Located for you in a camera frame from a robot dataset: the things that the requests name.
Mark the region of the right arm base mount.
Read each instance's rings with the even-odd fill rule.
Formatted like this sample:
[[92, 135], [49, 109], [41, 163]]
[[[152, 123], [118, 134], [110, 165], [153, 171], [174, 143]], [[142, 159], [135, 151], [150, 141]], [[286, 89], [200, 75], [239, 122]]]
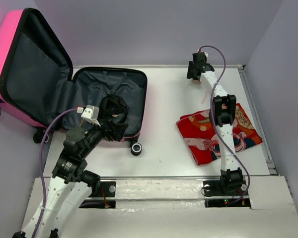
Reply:
[[219, 180], [205, 180], [200, 189], [206, 208], [246, 207], [251, 208], [246, 182], [231, 190], [222, 191]]

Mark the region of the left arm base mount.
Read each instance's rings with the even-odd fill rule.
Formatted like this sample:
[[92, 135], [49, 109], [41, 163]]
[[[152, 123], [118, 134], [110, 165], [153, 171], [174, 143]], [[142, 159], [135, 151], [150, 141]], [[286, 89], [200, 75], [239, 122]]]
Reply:
[[80, 205], [85, 209], [114, 209], [116, 208], [116, 182], [102, 180], [100, 188], [93, 190], [92, 194]]

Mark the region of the red cartoon cloth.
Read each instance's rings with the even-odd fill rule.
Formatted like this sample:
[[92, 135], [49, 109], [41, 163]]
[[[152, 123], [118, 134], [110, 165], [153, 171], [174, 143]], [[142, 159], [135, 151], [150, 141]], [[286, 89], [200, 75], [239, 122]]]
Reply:
[[[197, 165], [206, 165], [221, 157], [219, 139], [210, 122], [209, 111], [181, 116], [176, 123]], [[240, 103], [236, 104], [232, 136], [236, 152], [263, 142]]]

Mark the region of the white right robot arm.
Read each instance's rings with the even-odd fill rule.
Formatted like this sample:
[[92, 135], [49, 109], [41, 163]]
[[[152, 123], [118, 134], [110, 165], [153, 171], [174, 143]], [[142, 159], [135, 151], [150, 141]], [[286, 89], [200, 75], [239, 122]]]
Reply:
[[218, 180], [205, 180], [203, 194], [212, 196], [233, 196], [245, 183], [242, 169], [236, 158], [233, 139], [236, 96], [229, 94], [219, 83], [215, 70], [207, 62], [206, 52], [193, 53], [189, 62], [187, 78], [202, 82], [210, 94], [209, 117], [219, 139], [221, 176]]

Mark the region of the pink hard-shell suitcase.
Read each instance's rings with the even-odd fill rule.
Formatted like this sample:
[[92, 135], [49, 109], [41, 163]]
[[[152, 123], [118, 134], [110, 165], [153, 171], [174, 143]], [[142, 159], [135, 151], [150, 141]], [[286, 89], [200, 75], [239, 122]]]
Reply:
[[129, 106], [129, 125], [122, 140], [141, 154], [139, 135], [144, 118], [148, 79], [144, 72], [103, 66], [74, 71], [70, 56], [42, 13], [34, 8], [12, 10], [0, 27], [0, 114], [6, 111], [36, 128], [33, 141], [48, 142], [48, 126], [69, 130], [81, 118], [65, 114], [78, 106], [99, 107], [107, 94]]

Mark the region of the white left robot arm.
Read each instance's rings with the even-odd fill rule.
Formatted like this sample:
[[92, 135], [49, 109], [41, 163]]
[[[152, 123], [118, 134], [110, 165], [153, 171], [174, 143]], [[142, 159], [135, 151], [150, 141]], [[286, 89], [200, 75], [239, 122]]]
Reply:
[[42, 203], [15, 238], [59, 238], [76, 210], [89, 196], [100, 190], [100, 176], [87, 171], [86, 157], [103, 139], [121, 141], [128, 124], [113, 118], [101, 119], [85, 131], [74, 127], [67, 131], [64, 148], [52, 171], [49, 186], [43, 186]]

